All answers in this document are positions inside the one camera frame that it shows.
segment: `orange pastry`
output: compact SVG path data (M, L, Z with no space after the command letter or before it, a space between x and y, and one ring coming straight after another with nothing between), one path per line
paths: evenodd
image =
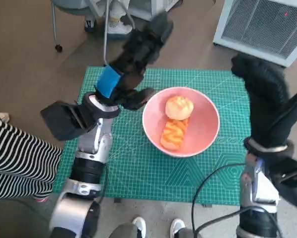
M160 143L169 150L178 150L183 142L188 126L188 118L185 120L169 119L164 127Z
M188 98L182 96L171 97L167 100L165 113L170 119L187 119L194 109L194 104Z

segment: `black glove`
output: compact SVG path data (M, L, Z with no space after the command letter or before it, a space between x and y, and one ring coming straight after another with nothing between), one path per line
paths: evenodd
M275 65L246 55L232 58L231 71L243 78L250 99L251 137L265 148L283 146L297 121L297 93L290 98Z

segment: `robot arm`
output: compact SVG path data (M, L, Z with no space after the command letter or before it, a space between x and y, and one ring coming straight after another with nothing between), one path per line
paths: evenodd
M251 136L244 141L249 154L240 178L240 204L262 207L276 219L279 194L297 207L297 161L288 140L297 121L297 94L290 98L283 74L261 59L237 55L232 65L250 100ZM237 236L277 237L277 229L267 214L250 210L240 215Z
M100 206L101 176L112 146L111 125L120 113L142 107L152 88L138 92L148 63L159 56L173 29L162 12L143 31L136 30L123 46L122 54L106 66L95 92L84 95L80 105L55 102L41 111L49 130L58 140L78 137L78 148L70 177L58 198L49 228L52 238L89 238L95 235Z

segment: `white sneaker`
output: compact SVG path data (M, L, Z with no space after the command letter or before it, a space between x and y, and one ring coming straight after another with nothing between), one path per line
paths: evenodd
M136 217L132 223L138 227L138 229L142 233L142 238L145 238L147 234L147 226L145 224L145 220L142 217Z
M170 225L170 231L169 231L169 236L170 238L174 238L175 234L182 228L185 228L185 223L176 218L174 219L174 221L172 222L172 224Z
M122 21L108 22L108 34L126 36L132 31L131 25L124 25Z
M8 113L0 113L0 119L3 122L8 123L9 122L9 114Z

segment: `blue strap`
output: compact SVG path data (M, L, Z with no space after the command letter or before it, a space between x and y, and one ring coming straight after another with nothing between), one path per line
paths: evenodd
M119 75L110 65L107 65L94 87L104 97L110 98L111 93L117 86L120 78L121 75Z

